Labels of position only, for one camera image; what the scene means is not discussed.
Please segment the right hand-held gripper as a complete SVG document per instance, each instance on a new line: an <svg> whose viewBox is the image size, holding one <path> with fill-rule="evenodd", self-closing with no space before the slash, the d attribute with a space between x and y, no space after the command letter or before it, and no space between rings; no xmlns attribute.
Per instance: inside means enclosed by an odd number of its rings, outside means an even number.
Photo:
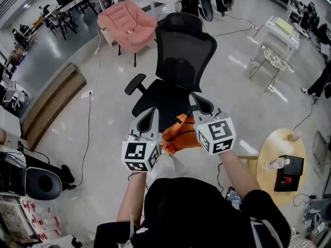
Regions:
<svg viewBox="0 0 331 248"><path fill-rule="evenodd" d="M202 114L201 106L194 93L189 95L191 113L195 119L194 129L197 140L209 155L231 150L236 132L231 117L216 108L211 114Z"/></svg>

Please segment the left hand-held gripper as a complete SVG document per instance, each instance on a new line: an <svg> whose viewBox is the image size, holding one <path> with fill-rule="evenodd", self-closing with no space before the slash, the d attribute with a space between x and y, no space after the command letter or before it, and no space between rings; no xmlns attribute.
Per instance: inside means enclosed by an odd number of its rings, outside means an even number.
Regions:
<svg viewBox="0 0 331 248"><path fill-rule="evenodd" d="M156 140L159 134L159 111L156 107L141 112L131 123L127 139L122 142L121 161L129 171L151 172L161 155L159 141L141 137L151 130L151 138Z"/></svg>

